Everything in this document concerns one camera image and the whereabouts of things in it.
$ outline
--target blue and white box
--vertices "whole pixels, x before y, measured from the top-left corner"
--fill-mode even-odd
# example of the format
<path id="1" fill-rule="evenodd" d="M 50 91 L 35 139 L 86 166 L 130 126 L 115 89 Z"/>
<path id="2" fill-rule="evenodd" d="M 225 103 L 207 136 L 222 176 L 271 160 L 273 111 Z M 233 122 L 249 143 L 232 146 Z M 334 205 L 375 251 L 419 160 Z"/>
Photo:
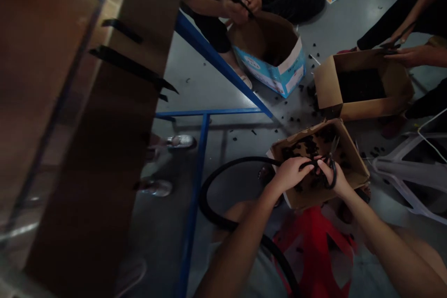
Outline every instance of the blue and white box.
<path id="1" fill-rule="evenodd" d="M 228 36 L 251 74 L 284 98 L 305 76 L 301 37 L 289 21 L 261 12 L 244 25 L 233 25 Z"/>

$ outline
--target black pants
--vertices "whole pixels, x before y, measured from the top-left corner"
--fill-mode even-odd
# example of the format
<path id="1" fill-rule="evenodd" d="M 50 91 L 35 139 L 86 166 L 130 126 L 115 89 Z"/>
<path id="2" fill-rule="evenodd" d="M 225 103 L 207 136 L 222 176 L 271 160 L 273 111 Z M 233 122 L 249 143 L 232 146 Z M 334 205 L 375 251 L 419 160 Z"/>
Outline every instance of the black pants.
<path id="1" fill-rule="evenodd" d="M 231 43 L 227 37 L 227 27 L 218 17 L 197 14 L 186 6 L 182 6 L 182 10 L 193 18 L 196 26 L 218 53 L 230 51 Z"/>
<path id="2" fill-rule="evenodd" d="M 357 46 L 368 50 L 389 38 L 402 24 L 417 0 L 397 0 L 380 20 L 360 39 Z M 414 32 L 447 38 L 447 0 L 436 0 L 418 18 Z M 416 101 L 405 113 L 409 119 L 438 114 L 447 107 L 447 79 Z"/>

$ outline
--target black metal bracket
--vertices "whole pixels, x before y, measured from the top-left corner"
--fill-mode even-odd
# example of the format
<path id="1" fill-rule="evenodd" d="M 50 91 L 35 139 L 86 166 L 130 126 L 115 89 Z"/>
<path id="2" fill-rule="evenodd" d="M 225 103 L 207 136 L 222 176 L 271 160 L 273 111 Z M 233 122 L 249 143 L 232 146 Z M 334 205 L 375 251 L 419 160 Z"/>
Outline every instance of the black metal bracket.
<path id="1" fill-rule="evenodd" d="M 118 19 L 107 19 L 104 20 L 101 24 L 101 27 L 113 27 L 119 32 L 123 33 L 127 37 L 129 37 L 135 43 L 141 44 L 143 42 L 143 38 L 134 32 L 132 29 L 127 27 L 124 23 L 119 21 Z"/>
<path id="2" fill-rule="evenodd" d="M 91 49 L 89 53 L 95 57 L 98 57 L 103 61 L 106 61 L 107 63 L 110 63 L 125 71 L 128 71 L 141 79 L 153 83 L 158 93 L 160 93 L 162 88 L 167 88 L 168 90 L 174 91 L 177 94 L 179 94 L 174 86 L 169 84 L 163 78 L 160 78 L 159 75 L 157 75 L 154 71 L 149 70 L 143 65 L 120 54 L 119 52 L 115 51 L 112 48 L 101 45 L 96 49 Z M 166 102 L 168 101 L 168 98 L 165 95 L 160 94 L 159 97 L 160 99 L 165 100 Z"/>

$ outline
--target red plastic stool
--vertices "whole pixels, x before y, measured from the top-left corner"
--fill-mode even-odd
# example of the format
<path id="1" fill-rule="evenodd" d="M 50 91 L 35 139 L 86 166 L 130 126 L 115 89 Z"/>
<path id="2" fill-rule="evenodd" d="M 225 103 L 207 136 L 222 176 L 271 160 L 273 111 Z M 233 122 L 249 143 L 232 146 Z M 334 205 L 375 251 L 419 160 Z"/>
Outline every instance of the red plastic stool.
<path id="1" fill-rule="evenodd" d="M 302 215 L 286 220 L 273 242 L 285 253 L 293 242 L 303 236 L 304 270 L 299 287 L 306 298 L 345 298 L 349 295 L 349 280 L 340 288 L 332 273 L 331 257 L 327 245 L 329 235 L 340 250 L 353 264 L 353 255 L 357 246 L 350 236 L 340 233 L 332 223 L 321 214 L 319 206 L 311 207 Z M 277 271 L 290 294 L 290 286 L 284 278 L 276 260 L 273 261 Z"/>

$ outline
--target cardboard box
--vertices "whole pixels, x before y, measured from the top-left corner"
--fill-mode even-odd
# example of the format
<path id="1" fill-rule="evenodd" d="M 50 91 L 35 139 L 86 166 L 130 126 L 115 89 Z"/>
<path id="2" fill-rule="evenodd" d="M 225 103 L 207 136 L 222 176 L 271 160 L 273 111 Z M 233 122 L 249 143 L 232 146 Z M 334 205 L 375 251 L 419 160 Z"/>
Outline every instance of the cardboard box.
<path id="1" fill-rule="evenodd" d="M 278 15 L 260 12 L 243 25 L 233 24 L 228 37 L 251 74 L 284 98 L 306 74 L 301 37 Z"/>
<path id="2" fill-rule="evenodd" d="M 326 127 L 334 127 L 334 136 L 335 134 L 340 136 L 339 146 L 334 153 L 334 160 L 340 165 L 342 165 L 342 162 L 349 163 L 350 167 L 342 168 L 349 185 L 351 185 L 353 189 L 365 185 L 370 177 L 370 173 L 366 168 L 366 165 L 363 163 L 363 160 L 341 119 L 332 119 L 320 123 L 305 129 L 298 134 L 290 136 L 285 140 L 280 140 L 272 145 L 267 156 L 283 162 L 283 149 L 294 146 L 299 140 L 310 135 L 313 137 L 314 142 L 319 148 L 318 153 L 320 155 L 326 155 L 331 150 L 332 145 L 332 139 L 330 139 L 330 141 L 326 139 L 325 143 L 325 138 L 322 136 L 322 130 Z M 309 155 L 306 153 L 305 145 L 302 142 L 300 144 L 301 148 L 295 149 L 294 153 L 300 154 L 303 157 L 308 157 Z M 311 187 L 311 183 L 315 179 L 315 176 L 311 174 L 312 172 L 302 180 L 301 187 L 303 190 L 301 192 L 297 191 L 296 188 L 292 188 L 284 193 L 284 198 L 290 208 L 304 210 L 312 206 L 320 205 L 336 196 L 333 190 L 324 188 L 323 184 Z"/>
<path id="3" fill-rule="evenodd" d="M 343 102 L 338 74 L 372 68 L 378 70 L 386 98 Z M 383 58 L 377 49 L 330 56 L 315 69 L 314 79 L 318 107 L 330 110 L 330 115 L 344 121 L 398 114 L 414 94 L 406 69 Z"/>

